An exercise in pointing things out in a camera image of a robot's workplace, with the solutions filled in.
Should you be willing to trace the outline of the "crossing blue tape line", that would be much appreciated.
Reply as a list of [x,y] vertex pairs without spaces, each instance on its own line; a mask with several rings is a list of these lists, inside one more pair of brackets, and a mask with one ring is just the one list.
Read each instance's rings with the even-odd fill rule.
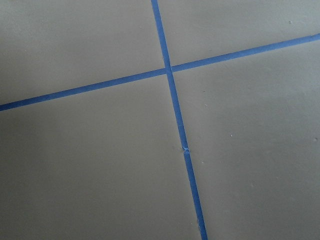
[[[281,42],[271,43],[267,45],[262,45],[258,47],[253,47],[249,49],[244,49],[236,52],[231,52],[227,54],[222,54],[218,56],[213,56],[209,58],[204,58],[200,60],[195,60],[191,62],[186,62],[178,65],[174,65],[171,67],[171,70],[175,72],[180,72],[188,69],[198,68],[201,66],[211,65],[219,62],[225,62],[232,59],[242,58],[250,55],[256,55],[264,52],[269,52],[273,50],[278,50],[282,48],[287,48],[291,46],[301,45],[305,43],[315,42],[320,39],[320,35],[308,35],[299,38],[294,38],[290,40],[285,40]],[[152,71],[142,72],[139,74],[134,74],[130,76],[120,77],[112,80],[107,80],[103,82],[93,83],[89,85],[84,85],[76,88],[71,88],[67,90],[62,90],[54,93],[49,93],[45,95],[40,95],[36,97],[31,97],[23,100],[18,100],[10,103],[5,103],[0,106],[1,111],[6,111],[10,109],[15,109],[23,106],[28,106],[32,104],[37,104],[41,102],[51,101],[55,99],[60,99],[72,95],[82,94],[85,92],[91,92],[99,89],[104,89],[112,86],[122,85],[130,82],[135,82],[143,79],[153,78],[157,76],[162,76],[166,74],[166,70],[164,68],[156,69]]]

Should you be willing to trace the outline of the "long blue tape line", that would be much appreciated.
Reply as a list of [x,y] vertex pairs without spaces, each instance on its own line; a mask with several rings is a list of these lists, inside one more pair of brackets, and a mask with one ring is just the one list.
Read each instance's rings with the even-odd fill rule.
[[188,180],[189,180],[190,190],[191,190],[191,194],[192,194],[194,209],[195,209],[195,213],[196,213],[198,228],[199,228],[201,239],[207,240],[208,234],[207,234],[207,230],[206,230],[206,226],[205,226],[205,220],[204,220],[204,216],[203,216],[201,200],[200,200],[197,181],[196,181],[195,172],[194,172],[194,168],[193,168],[190,148],[188,146],[188,140],[187,140],[183,116],[182,116],[182,112],[181,112],[181,108],[180,108],[175,78],[174,78],[174,74],[173,74],[173,70],[172,70],[172,66],[171,66],[165,31],[164,31],[161,12],[160,12],[160,8],[159,8],[159,3],[157,0],[152,0],[151,5],[152,5],[154,18],[155,18],[156,27],[157,27],[159,43],[160,43],[160,47],[161,47],[165,72],[166,72],[166,76],[167,76],[167,80],[168,80],[171,101],[172,101],[172,105],[173,105],[178,134],[179,134],[179,138],[180,138],[181,149],[183,152],[186,171],[187,171],[187,175],[188,175]]

